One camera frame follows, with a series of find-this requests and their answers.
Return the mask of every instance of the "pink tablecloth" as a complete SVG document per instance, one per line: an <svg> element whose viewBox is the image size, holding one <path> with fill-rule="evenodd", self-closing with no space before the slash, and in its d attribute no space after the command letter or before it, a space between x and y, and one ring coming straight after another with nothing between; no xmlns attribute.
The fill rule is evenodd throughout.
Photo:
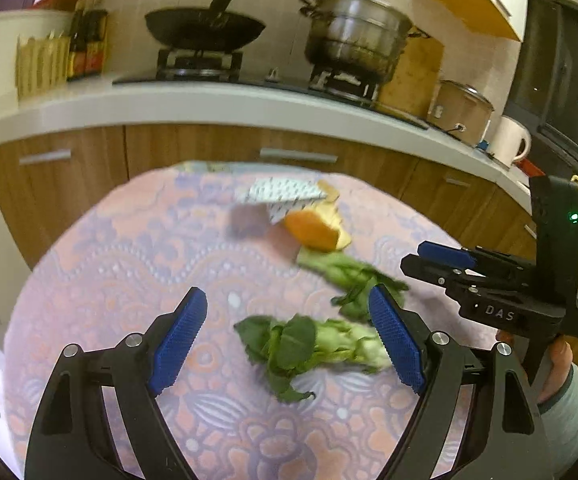
<svg viewBox="0 0 578 480"><path fill-rule="evenodd" d="M314 370L296 380L315 400L278 404L246 360L235 322L251 314L336 316L337 291L298 269L298 244L263 208L235 203L266 174L161 170L131 180L82 217L34 269L5 341L6 416L24 461L40 396L61 349L108 348L173 310L192 285L209 315L177 382L158 397L182 452L201 479L371 479L384 466L417 397L395 371ZM453 244L408 206L348 176L326 177L353 256L402 276L400 259L423 240ZM490 348L494 330L458 317L435 286L409 280L406 307L457 341ZM113 391L105 392L118 453L140 474ZM464 428L464 395L436 472L447 470Z"/></svg>

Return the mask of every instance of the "floral tablecloth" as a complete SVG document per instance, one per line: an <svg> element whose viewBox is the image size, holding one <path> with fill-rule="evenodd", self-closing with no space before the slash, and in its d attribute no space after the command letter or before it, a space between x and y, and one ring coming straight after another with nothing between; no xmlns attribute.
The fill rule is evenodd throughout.
<svg viewBox="0 0 578 480"><path fill-rule="evenodd" d="M251 314L337 315L329 300L338 291L293 264L299 247L282 225L270 226L263 207L236 203L242 189L265 176L273 174L143 174L85 214L35 267L5 340L6 417L22 463L62 348L71 342L85 351L114 346L172 311L195 285L207 294L208 317L178 380L158 404L198 478L375 478L417 401L395 371L313 370L296 387L315 391L316 399L279 404L232 328ZM339 209L354 239L348 253L384 272L401 277L400 259L423 240L457 246L368 184L337 174L326 179L341 191ZM409 282L406 307L432 330L491 348L493 329L460 318L441 288ZM104 394L122 463L140 475L114 391ZM436 473L451 466L467 405L463 392Z"/></svg>

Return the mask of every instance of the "stove knob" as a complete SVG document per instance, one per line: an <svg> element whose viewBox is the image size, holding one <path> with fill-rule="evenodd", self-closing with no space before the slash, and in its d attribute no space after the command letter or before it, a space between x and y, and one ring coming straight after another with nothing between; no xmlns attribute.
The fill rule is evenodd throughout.
<svg viewBox="0 0 578 480"><path fill-rule="evenodd" d="M277 83L280 81L280 71L277 68L272 68L264 78L269 83Z"/></svg>

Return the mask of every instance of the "kettle handle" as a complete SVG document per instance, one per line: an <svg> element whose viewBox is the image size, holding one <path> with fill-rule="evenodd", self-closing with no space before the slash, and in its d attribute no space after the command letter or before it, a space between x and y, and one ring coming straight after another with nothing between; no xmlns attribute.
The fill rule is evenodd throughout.
<svg viewBox="0 0 578 480"><path fill-rule="evenodd" d="M522 138L524 139L524 149L522 150L522 153L519 153L518 155L514 156L513 162L524 160L531 151L531 134L527 130L523 130Z"/></svg>

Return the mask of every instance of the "blue object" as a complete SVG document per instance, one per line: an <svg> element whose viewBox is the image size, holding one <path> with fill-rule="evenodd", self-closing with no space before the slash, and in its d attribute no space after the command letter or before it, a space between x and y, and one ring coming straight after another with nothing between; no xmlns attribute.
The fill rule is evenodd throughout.
<svg viewBox="0 0 578 480"><path fill-rule="evenodd" d="M447 265L460 270L473 269L477 263L467 251L433 242L422 242L418 245L418 256L436 264Z"/></svg>
<svg viewBox="0 0 578 480"><path fill-rule="evenodd" d="M185 299L186 304L178 318L153 354L149 390L156 396L176 382L191 345L207 317L207 297L203 291L192 289L191 296L187 295Z"/></svg>
<svg viewBox="0 0 578 480"><path fill-rule="evenodd" d="M402 318L382 291L374 286L369 293L369 314L384 348L387 349L400 380L411 386L416 394L424 390L426 381L422 371L420 349L406 329Z"/></svg>

